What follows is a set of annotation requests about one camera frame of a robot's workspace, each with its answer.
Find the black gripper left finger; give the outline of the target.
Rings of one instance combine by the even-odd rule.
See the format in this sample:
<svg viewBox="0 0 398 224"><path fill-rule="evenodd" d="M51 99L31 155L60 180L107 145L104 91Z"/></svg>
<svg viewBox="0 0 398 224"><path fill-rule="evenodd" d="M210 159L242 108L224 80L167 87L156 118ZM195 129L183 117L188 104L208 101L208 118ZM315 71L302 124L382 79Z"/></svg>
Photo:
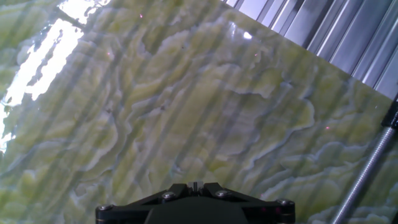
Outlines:
<svg viewBox="0 0 398 224"><path fill-rule="evenodd" d="M99 205L95 209L96 224L144 223L150 212L158 205L191 196L193 182L173 184L169 189L152 194L127 205Z"/></svg>

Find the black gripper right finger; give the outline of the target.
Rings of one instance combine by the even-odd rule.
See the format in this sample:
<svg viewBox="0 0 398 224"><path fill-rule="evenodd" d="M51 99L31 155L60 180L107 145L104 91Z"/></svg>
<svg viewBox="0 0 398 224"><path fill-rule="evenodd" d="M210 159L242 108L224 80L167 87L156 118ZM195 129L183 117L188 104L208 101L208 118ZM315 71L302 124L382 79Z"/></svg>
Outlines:
<svg viewBox="0 0 398 224"><path fill-rule="evenodd" d="M238 215L248 223L295 223L295 203L286 198L263 201L258 198L222 187L219 183L196 183L196 193L217 202L227 216Z"/></svg>

